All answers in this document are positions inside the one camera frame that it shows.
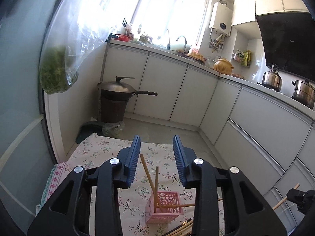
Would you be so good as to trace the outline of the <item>red basin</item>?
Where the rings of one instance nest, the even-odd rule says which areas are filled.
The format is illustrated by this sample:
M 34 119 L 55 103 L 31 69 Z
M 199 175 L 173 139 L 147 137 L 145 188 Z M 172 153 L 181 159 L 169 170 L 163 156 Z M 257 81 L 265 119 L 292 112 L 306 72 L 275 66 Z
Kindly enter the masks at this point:
M 115 35 L 113 35 L 113 38 L 117 41 L 129 41 L 130 40 L 128 35 L 123 35 L 123 34 L 115 34 Z

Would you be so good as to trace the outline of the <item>pink perforated utensil holder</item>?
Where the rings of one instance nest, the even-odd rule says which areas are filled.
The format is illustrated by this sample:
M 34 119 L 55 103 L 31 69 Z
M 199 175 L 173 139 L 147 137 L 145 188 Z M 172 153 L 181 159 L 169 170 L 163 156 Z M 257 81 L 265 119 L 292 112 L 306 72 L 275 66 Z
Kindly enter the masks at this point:
M 158 201 L 154 193 L 151 194 L 145 206 L 146 224 L 168 224 L 178 216 L 183 215 L 181 201 L 176 191 L 158 191 Z

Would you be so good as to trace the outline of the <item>crumpled plastic bag on floor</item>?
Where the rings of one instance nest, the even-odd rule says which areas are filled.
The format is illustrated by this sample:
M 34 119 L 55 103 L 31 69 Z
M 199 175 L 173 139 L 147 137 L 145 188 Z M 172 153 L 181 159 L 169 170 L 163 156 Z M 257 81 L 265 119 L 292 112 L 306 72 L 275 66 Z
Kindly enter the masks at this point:
M 120 138 L 125 124 L 123 121 L 117 123 L 105 123 L 102 127 L 102 133 L 106 137 Z

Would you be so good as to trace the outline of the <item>white water heater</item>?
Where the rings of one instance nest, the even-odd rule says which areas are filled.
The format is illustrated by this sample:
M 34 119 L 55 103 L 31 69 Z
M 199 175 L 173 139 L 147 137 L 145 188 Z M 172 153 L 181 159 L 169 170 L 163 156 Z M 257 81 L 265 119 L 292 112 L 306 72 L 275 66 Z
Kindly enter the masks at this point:
M 214 3 L 209 28 L 225 36 L 231 34 L 232 10 L 220 2 Z

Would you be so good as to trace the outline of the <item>wok with lid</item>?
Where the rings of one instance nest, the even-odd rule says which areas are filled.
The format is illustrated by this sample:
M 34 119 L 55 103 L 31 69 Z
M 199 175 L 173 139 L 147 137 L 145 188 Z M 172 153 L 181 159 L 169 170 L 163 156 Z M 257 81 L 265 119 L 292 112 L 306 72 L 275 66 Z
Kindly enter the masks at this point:
M 115 81 L 102 83 L 100 97 L 112 101 L 129 101 L 135 95 L 158 95 L 157 92 L 137 91 L 130 84 L 122 82 L 123 79 L 134 79 L 134 77 L 116 76 Z

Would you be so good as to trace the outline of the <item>stainless steel kettle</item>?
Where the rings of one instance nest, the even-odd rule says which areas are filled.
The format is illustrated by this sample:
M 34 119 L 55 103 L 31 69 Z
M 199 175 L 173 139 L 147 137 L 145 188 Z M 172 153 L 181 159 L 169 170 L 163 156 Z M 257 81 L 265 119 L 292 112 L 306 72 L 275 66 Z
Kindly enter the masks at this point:
M 279 67 L 276 64 L 273 64 L 271 70 L 264 73 L 262 85 L 280 93 L 282 84 L 283 80 L 279 75 Z

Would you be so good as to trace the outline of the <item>wall rack with packets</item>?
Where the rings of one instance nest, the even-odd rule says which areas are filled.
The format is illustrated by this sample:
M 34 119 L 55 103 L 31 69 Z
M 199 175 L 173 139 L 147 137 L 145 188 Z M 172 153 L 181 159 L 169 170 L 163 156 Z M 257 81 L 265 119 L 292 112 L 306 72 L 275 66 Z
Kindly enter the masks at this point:
M 251 50 L 247 50 L 245 52 L 242 52 L 241 50 L 237 50 L 233 56 L 232 59 L 240 65 L 249 68 L 250 62 L 251 62 Z

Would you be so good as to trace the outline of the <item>yellow ceramic pot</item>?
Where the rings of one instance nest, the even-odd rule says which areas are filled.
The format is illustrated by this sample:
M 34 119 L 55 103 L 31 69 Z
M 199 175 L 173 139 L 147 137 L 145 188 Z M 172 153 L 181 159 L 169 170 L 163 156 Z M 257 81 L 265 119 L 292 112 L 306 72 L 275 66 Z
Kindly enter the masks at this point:
M 233 69 L 232 63 L 225 58 L 218 59 L 214 64 L 214 70 L 220 74 L 231 75 Z

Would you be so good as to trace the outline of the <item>black chopstick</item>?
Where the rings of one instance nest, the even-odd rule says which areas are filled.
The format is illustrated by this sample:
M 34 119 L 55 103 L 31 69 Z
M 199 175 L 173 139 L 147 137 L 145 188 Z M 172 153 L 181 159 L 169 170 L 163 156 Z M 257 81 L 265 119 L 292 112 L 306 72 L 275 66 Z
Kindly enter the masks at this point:
M 187 221 L 183 222 L 181 225 L 177 226 L 176 228 L 170 230 L 165 236 L 170 236 L 170 235 L 176 235 L 178 233 L 181 233 L 185 229 L 189 228 L 193 224 L 193 219 L 188 219 Z

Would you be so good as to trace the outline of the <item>dark green dustpan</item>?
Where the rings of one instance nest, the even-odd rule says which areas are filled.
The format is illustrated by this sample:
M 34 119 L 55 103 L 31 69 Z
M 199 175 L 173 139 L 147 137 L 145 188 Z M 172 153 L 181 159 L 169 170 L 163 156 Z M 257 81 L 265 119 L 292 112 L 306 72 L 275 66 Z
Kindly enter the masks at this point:
M 105 123 L 99 122 L 97 120 L 92 120 L 87 123 L 84 123 L 79 130 L 79 133 L 76 138 L 76 143 L 80 144 L 91 134 L 96 133 L 97 135 L 103 136 L 103 126 Z

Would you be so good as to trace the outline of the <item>black range hood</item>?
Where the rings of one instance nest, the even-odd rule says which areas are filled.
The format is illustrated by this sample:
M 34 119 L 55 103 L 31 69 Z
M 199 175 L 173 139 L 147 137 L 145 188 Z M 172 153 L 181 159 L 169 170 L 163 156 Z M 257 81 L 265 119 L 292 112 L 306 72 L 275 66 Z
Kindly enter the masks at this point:
M 310 13 L 282 12 L 256 16 L 266 66 L 314 82 L 314 19 Z

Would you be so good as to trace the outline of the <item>wooden chopstick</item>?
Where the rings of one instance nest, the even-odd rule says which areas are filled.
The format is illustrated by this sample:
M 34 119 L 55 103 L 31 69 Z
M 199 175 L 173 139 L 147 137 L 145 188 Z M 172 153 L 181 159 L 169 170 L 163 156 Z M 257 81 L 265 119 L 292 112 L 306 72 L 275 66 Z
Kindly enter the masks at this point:
M 157 208 L 159 206 L 159 199 L 158 199 L 158 166 L 155 169 L 155 184 L 154 184 L 154 212 L 157 212 Z
M 300 186 L 300 183 L 298 183 L 298 184 L 296 184 L 295 186 L 294 186 L 294 188 L 292 188 L 292 189 L 294 189 L 294 190 L 297 190 L 298 188 L 299 188 L 299 186 Z M 280 207 L 286 200 L 287 200 L 287 195 L 281 200 L 281 201 L 279 201 L 272 209 L 273 210 L 276 210 L 278 207 Z
M 146 165 L 146 163 L 145 163 L 145 159 L 144 159 L 143 154 L 140 154 L 140 159 L 141 159 L 141 162 L 142 162 L 142 165 L 143 165 L 145 174 L 146 174 L 146 176 L 147 176 L 149 185 L 150 185 L 151 190 L 153 191 L 153 194 L 154 194 L 154 184 L 153 184 L 153 181 L 152 181 L 151 176 L 150 176 L 150 174 L 149 174 L 149 171 L 148 171 L 147 165 Z M 159 200 L 159 204 L 160 204 L 160 205 L 158 206 L 158 208 L 160 209 L 160 211 L 162 211 L 162 207 L 161 207 L 160 200 Z
M 192 231 L 193 221 L 191 220 L 189 223 L 186 223 L 182 227 L 176 229 L 172 233 L 169 233 L 169 236 L 175 236 L 175 235 L 185 235 L 186 233 L 189 233 Z
M 195 204 L 177 204 L 177 205 L 163 205 L 162 208 L 182 208 L 182 207 L 193 207 Z

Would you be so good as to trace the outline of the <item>floral tablecloth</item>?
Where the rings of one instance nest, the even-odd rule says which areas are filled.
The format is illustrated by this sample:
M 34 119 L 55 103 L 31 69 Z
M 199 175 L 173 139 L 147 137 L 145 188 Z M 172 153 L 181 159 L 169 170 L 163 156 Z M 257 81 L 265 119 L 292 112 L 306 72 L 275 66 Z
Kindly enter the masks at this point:
M 42 194 L 40 210 L 47 199 L 76 166 L 85 169 L 99 167 L 103 162 L 114 158 L 122 148 L 129 147 L 131 141 L 118 140 L 99 136 L 93 133 L 82 141 L 66 162 L 53 167 Z M 179 180 L 173 148 L 171 144 L 141 143 L 148 171 L 152 178 L 155 169 L 159 169 L 158 189 L 160 191 L 176 191 L 181 204 L 192 204 L 195 201 L 195 189 L 185 189 Z M 168 224 L 146 224 L 145 206 L 152 190 L 141 162 L 138 162 L 134 182 L 128 190 L 119 189 L 119 208 L 124 235 L 163 235 L 181 223 L 193 218 L 194 208 L 184 207 L 183 214 Z

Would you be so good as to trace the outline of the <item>plastic bag of greens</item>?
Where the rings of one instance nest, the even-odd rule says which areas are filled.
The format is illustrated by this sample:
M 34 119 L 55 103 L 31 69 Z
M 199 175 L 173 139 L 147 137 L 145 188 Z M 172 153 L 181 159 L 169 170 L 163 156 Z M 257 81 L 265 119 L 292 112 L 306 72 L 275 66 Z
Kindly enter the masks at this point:
M 76 83 L 84 59 L 105 42 L 105 14 L 104 0 L 77 0 L 61 6 L 40 62 L 44 92 L 63 93 Z

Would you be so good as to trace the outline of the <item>stainless steel stockpot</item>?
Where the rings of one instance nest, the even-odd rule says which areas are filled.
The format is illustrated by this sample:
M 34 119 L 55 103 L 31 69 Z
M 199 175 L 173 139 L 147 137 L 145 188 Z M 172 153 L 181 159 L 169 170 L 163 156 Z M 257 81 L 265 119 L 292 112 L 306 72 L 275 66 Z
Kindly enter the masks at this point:
M 314 108 L 315 90 L 310 82 L 305 80 L 292 81 L 295 89 L 292 95 L 292 99 L 307 106 L 310 109 Z

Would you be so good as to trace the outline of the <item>kitchen faucet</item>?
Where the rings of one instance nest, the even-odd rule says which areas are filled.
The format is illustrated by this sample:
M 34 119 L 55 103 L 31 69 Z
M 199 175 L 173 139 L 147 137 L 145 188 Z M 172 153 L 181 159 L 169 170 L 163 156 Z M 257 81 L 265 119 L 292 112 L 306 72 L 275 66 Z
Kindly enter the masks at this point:
M 185 36 L 179 36 L 177 39 L 176 39 L 176 43 L 177 43 L 177 51 L 178 52 L 181 52 L 181 53 L 184 53 L 185 50 L 186 50 L 186 45 L 187 45 L 187 39 Z

